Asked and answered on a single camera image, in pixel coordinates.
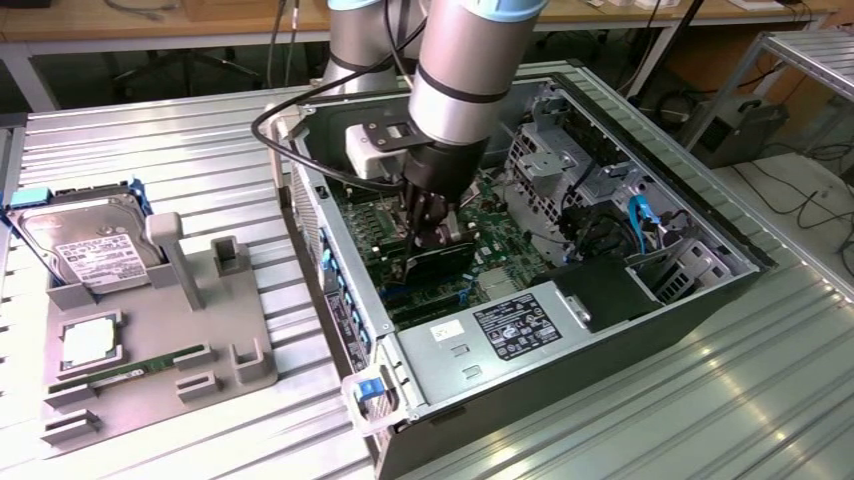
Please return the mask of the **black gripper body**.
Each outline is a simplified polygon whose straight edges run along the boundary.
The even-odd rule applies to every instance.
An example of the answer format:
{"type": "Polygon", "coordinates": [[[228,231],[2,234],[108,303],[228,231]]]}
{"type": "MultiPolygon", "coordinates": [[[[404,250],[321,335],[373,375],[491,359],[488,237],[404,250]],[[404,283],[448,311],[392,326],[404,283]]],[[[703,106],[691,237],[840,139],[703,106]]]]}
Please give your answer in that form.
{"type": "Polygon", "coordinates": [[[465,145],[433,141],[406,150],[402,179],[404,199],[412,203],[421,193],[457,204],[469,187],[489,140],[465,145]]]}

